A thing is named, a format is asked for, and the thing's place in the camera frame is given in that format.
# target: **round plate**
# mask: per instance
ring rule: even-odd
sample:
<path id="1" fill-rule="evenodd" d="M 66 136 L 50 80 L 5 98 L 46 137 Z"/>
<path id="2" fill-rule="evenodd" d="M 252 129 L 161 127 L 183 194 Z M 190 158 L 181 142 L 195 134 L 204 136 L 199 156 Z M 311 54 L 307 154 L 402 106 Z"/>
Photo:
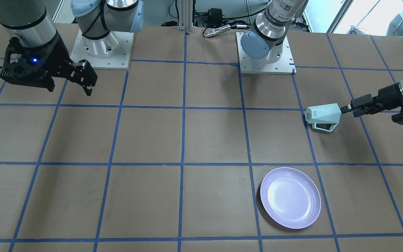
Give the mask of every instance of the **round plate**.
<path id="1" fill-rule="evenodd" d="M 261 184 L 261 200 L 270 217 L 287 228 L 306 228 L 320 215 L 320 192 L 312 179 L 297 169 L 270 171 Z"/>

